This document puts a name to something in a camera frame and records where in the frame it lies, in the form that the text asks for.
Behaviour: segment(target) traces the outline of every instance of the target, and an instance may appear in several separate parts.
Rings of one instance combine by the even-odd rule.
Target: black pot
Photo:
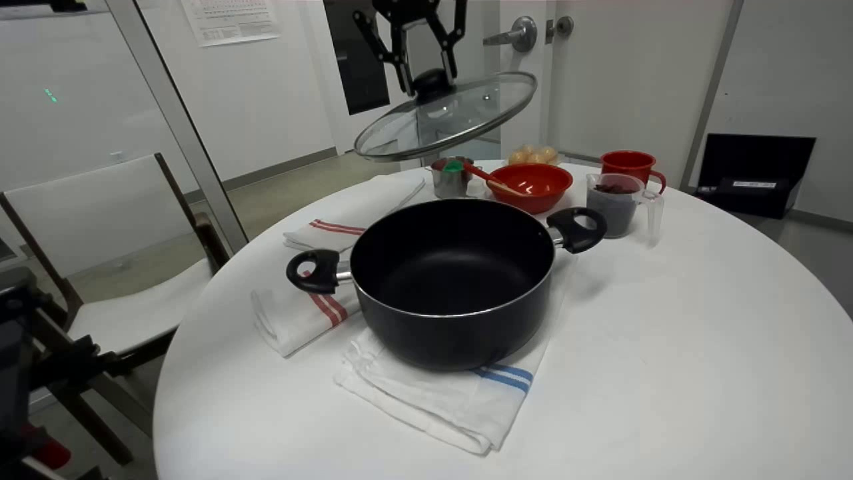
[[[334,292],[353,276],[378,341],[427,368],[475,368],[517,351],[541,325],[554,241],[582,253],[603,239],[590,208],[534,216],[486,200],[421,203],[377,221],[338,272],[337,249],[291,257],[289,280]]]

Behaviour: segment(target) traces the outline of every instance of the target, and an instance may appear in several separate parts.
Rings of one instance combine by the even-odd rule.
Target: door handle
[[[483,44],[511,44],[517,52],[527,52],[537,44],[537,20],[530,16],[519,16],[511,20],[510,32],[483,37]]]

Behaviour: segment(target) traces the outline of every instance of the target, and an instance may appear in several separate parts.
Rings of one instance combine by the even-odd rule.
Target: small container
[[[469,156],[442,156],[430,164],[434,196],[466,196],[473,172],[466,164],[475,164]]]

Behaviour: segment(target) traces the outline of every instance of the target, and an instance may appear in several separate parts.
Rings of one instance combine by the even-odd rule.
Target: red stripe
[[[343,308],[343,304],[342,300],[337,300],[334,296],[326,296],[326,300],[338,312],[338,321],[343,321],[347,316],[350,316],[350,312]]]
[[[331,223],[331,221],[322,221],[322,217],[315,217],[313,225],[315,225],[315,229],[326,229],[326,231],[343,231],[343,235],[363,235],[363,231],[366,231],[366,229],[359,229],[359,225]]]
[[[313,296],[318,308],[329,316],[329,321],[337,328],[338,325],[338,312],[322,300],[322,296]]]

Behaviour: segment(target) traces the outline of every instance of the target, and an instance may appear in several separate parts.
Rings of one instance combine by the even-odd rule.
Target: red bowl
[[[565,188],[574,183],[569,169],[545,161],[505,164],[491,175],[506,187],[527,192],[530,196],[515,196],[495,187],[489,187],[495,200],[522,208],[527,213],[553,209],[565,195]]]

